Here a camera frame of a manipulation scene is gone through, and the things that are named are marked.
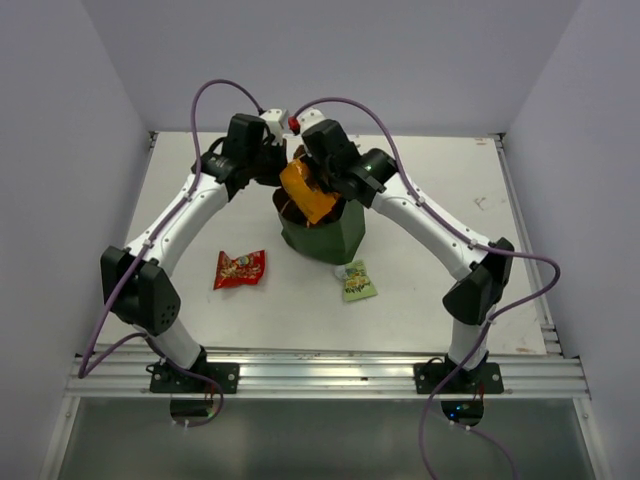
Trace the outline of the yellow mango candy bag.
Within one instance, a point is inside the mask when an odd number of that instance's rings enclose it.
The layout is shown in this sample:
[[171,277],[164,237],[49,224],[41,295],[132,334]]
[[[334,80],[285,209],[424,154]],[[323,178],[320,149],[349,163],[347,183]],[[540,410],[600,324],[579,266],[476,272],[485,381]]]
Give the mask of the yellow mango candy bag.
[[338,203],[339,195],[324,192],[300,158],[288,163],[280,173],[280,181],[290,199],[312,225],[326,217]]

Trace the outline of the green paper bag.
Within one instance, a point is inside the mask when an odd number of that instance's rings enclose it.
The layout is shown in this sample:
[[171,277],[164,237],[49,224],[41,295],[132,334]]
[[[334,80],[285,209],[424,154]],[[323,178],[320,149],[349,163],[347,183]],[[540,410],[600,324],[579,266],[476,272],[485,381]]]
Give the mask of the green paper bag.
[[[299,146],[292,160],[300,158],[306,164],[306,154],[305,148]],[[315,225],[307,221],[282,186],[273,193],[272,202],[281,223],[281,236],[289,247],[311,259],[342,265],[354,259],[366,227],[363,206],[336,194],[338,203]]]

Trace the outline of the light green snack packet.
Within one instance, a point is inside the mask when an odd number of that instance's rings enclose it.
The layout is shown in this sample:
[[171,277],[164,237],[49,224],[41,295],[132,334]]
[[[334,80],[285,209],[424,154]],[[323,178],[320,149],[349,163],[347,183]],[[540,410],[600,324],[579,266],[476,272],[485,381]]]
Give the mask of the light green snack packet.
[[364,300],[378,295],[363,260],[336,266],[334,275],[342,282],[342,298],[345,302]]

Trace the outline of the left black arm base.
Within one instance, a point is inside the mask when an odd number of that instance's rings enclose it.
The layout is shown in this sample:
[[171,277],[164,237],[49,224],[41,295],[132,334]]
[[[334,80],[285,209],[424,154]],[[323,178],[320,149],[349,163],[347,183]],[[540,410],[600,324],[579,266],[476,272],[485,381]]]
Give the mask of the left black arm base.
[[158,361],[145,370],[151,375],[149,390],[157,394],[235,394],[240,379],[240,365],[231,362],[207,362],[197,372],[181,373]]

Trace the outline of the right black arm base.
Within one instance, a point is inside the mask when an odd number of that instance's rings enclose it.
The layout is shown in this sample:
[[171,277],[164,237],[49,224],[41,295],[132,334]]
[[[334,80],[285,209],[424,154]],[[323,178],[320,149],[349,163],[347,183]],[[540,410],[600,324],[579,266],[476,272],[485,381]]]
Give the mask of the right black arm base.
[[483,360],[471,370],[460,369],[440,389],[438,385],[454,370],[454,363],[447,357],[436,357],[413,365],[416,392],[430,395],[433,392],[445,395],[502,394],[505,391],[498,363]]

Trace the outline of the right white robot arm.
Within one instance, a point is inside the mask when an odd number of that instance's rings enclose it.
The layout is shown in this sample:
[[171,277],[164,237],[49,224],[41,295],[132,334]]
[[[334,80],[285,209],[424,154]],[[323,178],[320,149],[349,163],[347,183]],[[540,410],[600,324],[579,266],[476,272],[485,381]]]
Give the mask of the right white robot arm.
[[395,158],[379,148],[360,153],[339,122],[321,112],[311,110],[290,122],[299,124],[307,164],[323,189],[355,200],[399,225],[452,276],[454,285],[443,297],[444,308],[453,318],[445,379],[454,391],[470,391],[481,380],[479,366],[487,357],[484,329],[502,298],[512,265],[509,257],[483,251],[479,245],[512,252],[513,244],[504,237],[492,243],[474,231],[468,234],[471,244],[455,238],[419,205],[411,194],[414,185],[402,179]]

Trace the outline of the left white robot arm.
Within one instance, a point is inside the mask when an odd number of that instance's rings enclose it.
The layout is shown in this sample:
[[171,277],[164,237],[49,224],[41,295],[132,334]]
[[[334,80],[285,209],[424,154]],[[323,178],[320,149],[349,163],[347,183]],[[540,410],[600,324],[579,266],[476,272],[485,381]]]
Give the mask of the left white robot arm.
[[201,390],[208,369],[203,348],[179,318],[180,296],[171,277],[205,224],[251,181],[276,185],[287,164],[288,113],[234,115],[227,133],[198,154],[184,185],[161,215],[124,248],[101,257],[105,306],[131,325],[170,362],[172,379],[185,392]]

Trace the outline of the red snack packet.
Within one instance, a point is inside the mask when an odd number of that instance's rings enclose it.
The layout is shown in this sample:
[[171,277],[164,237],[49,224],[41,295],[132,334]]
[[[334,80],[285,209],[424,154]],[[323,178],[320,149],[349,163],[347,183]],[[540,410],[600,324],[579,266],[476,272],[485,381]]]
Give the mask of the red snack packet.
[[213,289],[257,285],[266,270],[266,251],[258,250],[237,258],[220,251],[217,259]]

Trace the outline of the aluminium front rail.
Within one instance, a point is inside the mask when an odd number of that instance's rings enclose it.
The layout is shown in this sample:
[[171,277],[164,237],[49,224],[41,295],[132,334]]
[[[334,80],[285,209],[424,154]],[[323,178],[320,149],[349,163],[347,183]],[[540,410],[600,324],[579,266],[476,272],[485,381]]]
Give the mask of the aluminium front rail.
[[[413,367],[428,357],[402,354],[212,351],[214,363],[239,367],[238,399],[414,399]],[[136,346],[104,360],[88,377],[68,377],[64,393],[84,398],[150,396],[148,365],[157,358]],[[497,356],[502,400],[583,399],[582,364],[561,356]]]

